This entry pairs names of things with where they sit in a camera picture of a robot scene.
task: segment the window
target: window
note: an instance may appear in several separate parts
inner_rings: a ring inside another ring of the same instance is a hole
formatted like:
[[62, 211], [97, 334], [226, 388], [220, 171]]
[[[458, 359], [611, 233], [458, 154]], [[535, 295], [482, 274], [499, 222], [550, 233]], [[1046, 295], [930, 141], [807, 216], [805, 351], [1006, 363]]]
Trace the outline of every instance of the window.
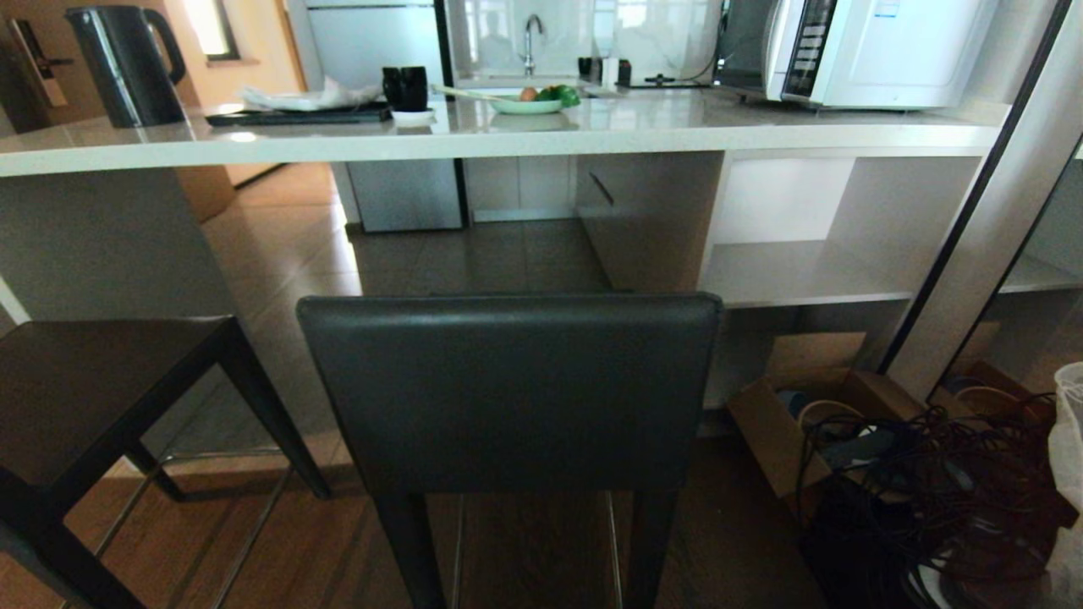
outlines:
[[184, 8], [188, 11], [188, 18], [199, 37], [199, 47], [208, 60], [214, 62], [240, 59], [222, 0], [184, 0]]

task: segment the cardboard box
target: cardboard box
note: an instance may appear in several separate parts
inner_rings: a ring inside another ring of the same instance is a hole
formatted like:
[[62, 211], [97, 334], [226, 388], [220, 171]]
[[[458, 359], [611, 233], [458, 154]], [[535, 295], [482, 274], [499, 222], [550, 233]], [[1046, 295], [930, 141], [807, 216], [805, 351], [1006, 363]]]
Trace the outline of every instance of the cardboard box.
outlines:
[[[977, 378], [987, 386], [1000, 389], [1001, 391], [1004, 391], [1020, 401], [1027, 400], [1033, 396], [1033, 393], [1026, 387], [1016, 383], [1010, 376], [996, 370], [995, 366], [988, 362], [975, 362], [968, 370], [966, 370], [966, 372], [958, 376]], [[948, 411], [948, 416], [951, 418], [974, 415], [974, 412], [965, 403], [949, 393], [943, 387], [937, 387], [936, 390], [934, 390], [932, 397], [929, 398], [929, 403], [934, 406], [943, 407]]]
[[[813, 400], [838, 400], [872, 418], [904, 420], [925, 411], [887, 377], [851, 370], [864, 342], [863, 333], [780, 336], [768, 361], [767, 376], [729, 401], [729, 410], [760, 469], [779, 497], [797, 491], [805, 433], [778, 398], [781, 390], [803, 391]], [[803, 479], [809, 488], [831, 476], [812, 455]]]

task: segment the drawer handle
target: drawer handle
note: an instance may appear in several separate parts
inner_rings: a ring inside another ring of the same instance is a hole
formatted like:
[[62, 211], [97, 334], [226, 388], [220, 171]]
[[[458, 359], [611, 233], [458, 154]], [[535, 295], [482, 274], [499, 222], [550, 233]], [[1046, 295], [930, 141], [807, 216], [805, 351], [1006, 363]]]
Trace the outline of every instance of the drawer handle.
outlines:
[[590, 174], [590, 179], [595, 181], [595, 185], [598, 186], [598, 190], [602, 192], [602, 195], [605, 197], [605, 200], [609, 202], [610, 207], [616, 205], [616, 202], [613, 200], [613, 195], [609, 194], [609, 191], [605, 189], [605, 185], [602, 184], [602, 181], [598, 179], [598, 176], [595, 176], [593, 171], [587, 171], [587, 173]]

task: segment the bar stool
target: bar stool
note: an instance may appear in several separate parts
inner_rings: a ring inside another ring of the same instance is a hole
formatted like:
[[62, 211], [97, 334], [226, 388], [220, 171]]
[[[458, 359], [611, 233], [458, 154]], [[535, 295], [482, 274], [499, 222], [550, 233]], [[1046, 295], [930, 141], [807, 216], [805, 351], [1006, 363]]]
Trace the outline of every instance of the bar stool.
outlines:
[[447, 606], [426, 493], [601, 490], [635, 492], [624, 607], [653, 607], [717, 298], [310, 297], [297, 314], [416, 609]]
[[28, 322], [0, 339], [0, 550], [70, 602], [142, 608], [64, 516], [123, 455], [182, 500], [140, 438], [216, 364], [312, 492], [329, 496], [235, 318]]

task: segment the tangled cable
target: tangled cable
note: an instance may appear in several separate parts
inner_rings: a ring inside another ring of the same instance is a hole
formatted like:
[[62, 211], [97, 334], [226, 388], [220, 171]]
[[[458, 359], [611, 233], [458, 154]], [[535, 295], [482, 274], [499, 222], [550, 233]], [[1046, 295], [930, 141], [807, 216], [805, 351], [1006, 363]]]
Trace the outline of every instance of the tangled cable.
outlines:
[[[1020, 405], [1048, 400], [1035, 396]], [[898, 558], [901, 576], [913, 584], [903, 587], [922, 606], [937, 606], [925, 589], [922, 567], [955, 582], [1041, 576], [1056, 536], [1051, 514], [1061, 500], [1048, 461], [1049, 424], [1035, 423], [1025, 412], [1030, 409], [1020, 407], [1014, 416], [949, 419], [944, 409], [934, 406], [906, 422], [839, 414], [815, 423], [806, 429], [801, 450], [798, 521], [805, 522], [804, 480], [822, 438], [839, 441], [839, 430], [849, 439], [889, 431], [890, 448], [872, 463], [833, 472], [830, 480], [860, 490], [847, 495], [852, 527], [833, 534], [873, 541]], [[843, 481], [853, 470], [861, 474]], [[908, 518], [885, 523], [885, 502], [908, 505]]]

